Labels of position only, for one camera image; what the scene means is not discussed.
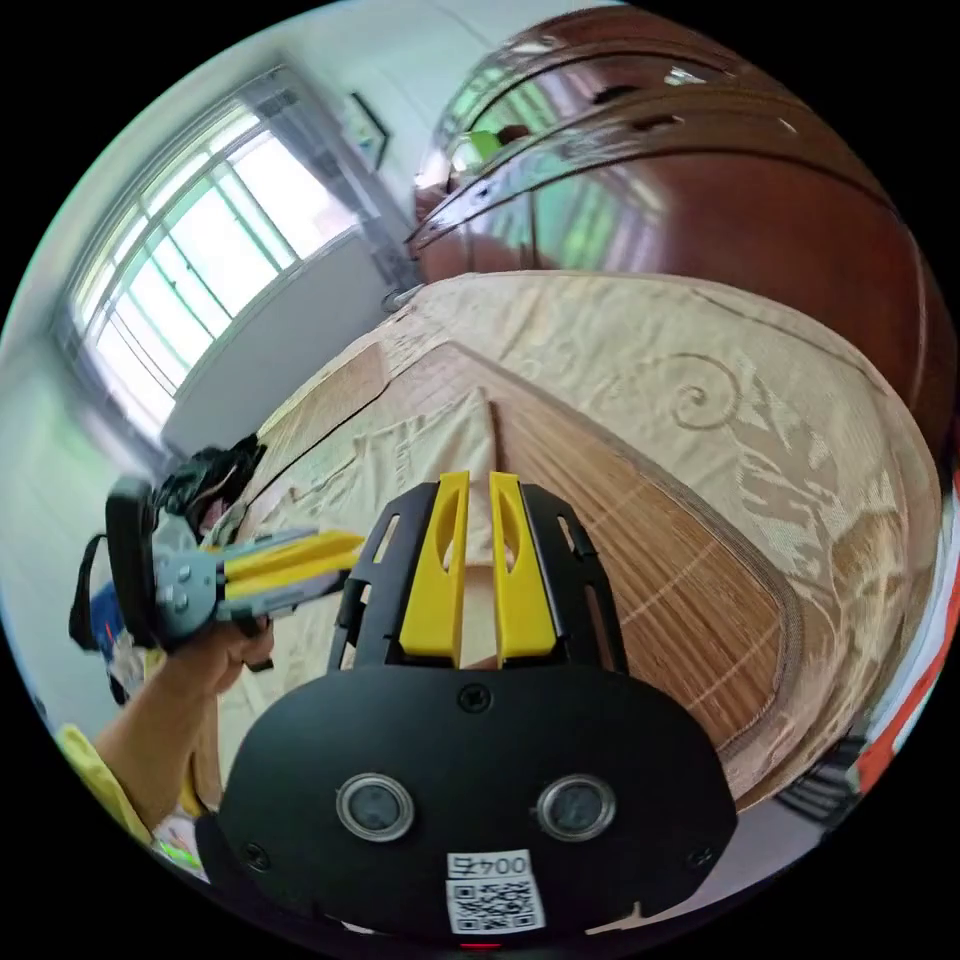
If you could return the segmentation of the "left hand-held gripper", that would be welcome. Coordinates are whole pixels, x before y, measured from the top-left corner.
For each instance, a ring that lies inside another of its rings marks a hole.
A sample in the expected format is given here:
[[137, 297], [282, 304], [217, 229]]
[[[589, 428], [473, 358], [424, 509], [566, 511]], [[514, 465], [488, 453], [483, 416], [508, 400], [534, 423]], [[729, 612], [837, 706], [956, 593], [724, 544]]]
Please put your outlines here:
[[182, 516], [152, 495], [154, 634], [174, 651], [219, 622], [273, 619], [343, 590], [365, 537], [314, 527], [269, 530], [203, 545]]

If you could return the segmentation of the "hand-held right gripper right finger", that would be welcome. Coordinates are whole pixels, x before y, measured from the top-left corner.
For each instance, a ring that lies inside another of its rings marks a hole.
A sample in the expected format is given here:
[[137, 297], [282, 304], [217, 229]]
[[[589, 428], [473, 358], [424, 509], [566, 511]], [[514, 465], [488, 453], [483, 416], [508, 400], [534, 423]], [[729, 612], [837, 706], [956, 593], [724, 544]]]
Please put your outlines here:
[[556, 632], [519, 479], [489, 477], [497, 665], [552, 654]]

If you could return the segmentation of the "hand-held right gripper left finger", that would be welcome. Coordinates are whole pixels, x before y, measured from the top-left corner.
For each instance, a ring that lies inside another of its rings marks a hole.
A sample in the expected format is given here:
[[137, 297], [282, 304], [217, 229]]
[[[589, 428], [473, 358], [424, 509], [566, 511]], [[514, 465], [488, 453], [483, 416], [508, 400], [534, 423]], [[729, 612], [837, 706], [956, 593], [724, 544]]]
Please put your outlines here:
[[399, 634], [406, 656], [454, 668], [462, 646], [469, 495], [467, 471], [440, 475]]

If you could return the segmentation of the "person's left hand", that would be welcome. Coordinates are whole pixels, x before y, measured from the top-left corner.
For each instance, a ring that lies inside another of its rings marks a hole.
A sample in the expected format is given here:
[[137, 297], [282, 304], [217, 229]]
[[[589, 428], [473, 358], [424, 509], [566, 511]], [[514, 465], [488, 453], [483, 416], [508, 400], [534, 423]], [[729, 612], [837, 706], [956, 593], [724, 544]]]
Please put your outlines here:
[[157, 690], [165, 715], [178, 722], [195, 721], [244, 668], [264, 665], [273, 646], [267, 617], [214, 624], [163, 663]]

